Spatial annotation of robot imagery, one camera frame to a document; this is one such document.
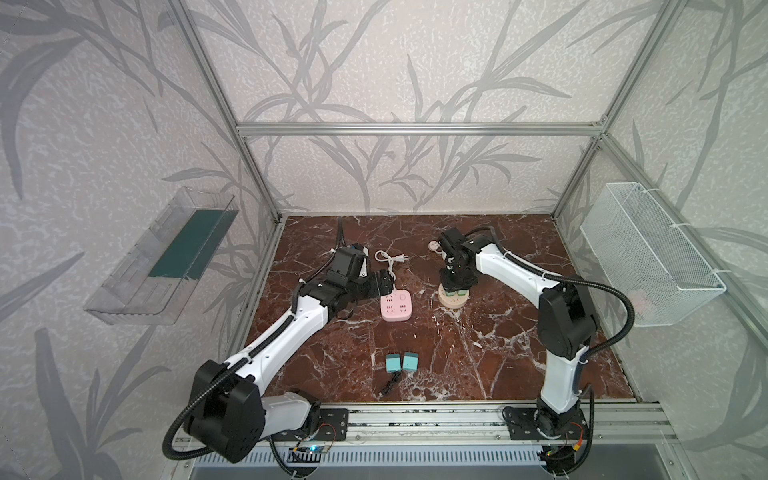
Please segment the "wall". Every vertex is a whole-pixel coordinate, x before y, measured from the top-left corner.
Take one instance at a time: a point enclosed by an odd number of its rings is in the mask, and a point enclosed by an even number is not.
[[[597,121],[661,5],[188,3],[238,121],[257,122]],[[312,213],[544,211],[586,143],[250,139],[281,208]]]
[[[768,2],[689,2],[612,134],[766,305]],[[596,157],[558,219],[585,276],[604,279],[578,227],[608,181]],[[608,329],[621,306],[598,295]],[[702,479],[768,469],[768,358],[722,298],[615,347],[637,391],[659,400]]]
[[[272,223],[164,5],[0,5],[0,478],[159,478],[260,267]],[[182,185],[240,213],[178,321],[84,312]]]

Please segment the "white wire mesh basket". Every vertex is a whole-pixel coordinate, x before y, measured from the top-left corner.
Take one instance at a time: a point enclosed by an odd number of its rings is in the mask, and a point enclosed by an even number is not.
[[[641,184],[606,184],[581,232],[611,285],[626,293],[636,326],[672,325],[725,284]]]

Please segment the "power strip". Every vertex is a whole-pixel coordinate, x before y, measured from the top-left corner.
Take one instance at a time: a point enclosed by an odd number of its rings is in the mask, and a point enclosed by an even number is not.
[[[403,322],[413,313],[411,293],[408,290],[393,290],[382,297],[382,318],[386,322]]]

